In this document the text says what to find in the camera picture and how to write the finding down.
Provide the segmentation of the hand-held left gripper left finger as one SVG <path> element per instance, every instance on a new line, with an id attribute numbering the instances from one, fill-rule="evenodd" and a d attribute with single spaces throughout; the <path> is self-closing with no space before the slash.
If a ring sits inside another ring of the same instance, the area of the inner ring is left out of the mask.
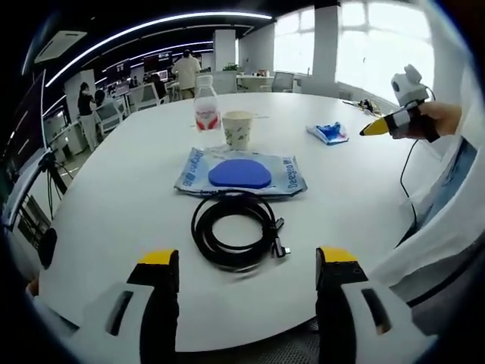
<path id="1" fill-rule="evenodd" d="M 125 282 L 112 284 L 84 310 L 74 333 L 83 363 L 175 363 L 179 252 L 145 254 Z"/>

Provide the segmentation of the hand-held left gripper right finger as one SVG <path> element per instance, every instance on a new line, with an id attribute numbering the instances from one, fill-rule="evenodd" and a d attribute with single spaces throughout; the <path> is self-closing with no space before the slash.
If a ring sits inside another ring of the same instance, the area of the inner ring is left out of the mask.
<path id="1" fill-rule="evenodd" d="M 321 363 L 416 363 L 436 341 L 343 248 L 316 249 L 315 286 Z"/>

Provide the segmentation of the person's right hand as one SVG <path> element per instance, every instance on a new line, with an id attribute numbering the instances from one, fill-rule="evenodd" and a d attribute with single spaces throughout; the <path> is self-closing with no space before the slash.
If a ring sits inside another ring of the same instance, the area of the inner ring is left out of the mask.
<path id="1" fill-rule="evenodd" d="M 423 115 L 434 119 L 436 131 L 441 137 L 454 135 L 462 118 L 460 105 L 425 102 L 419 109 Z"/>

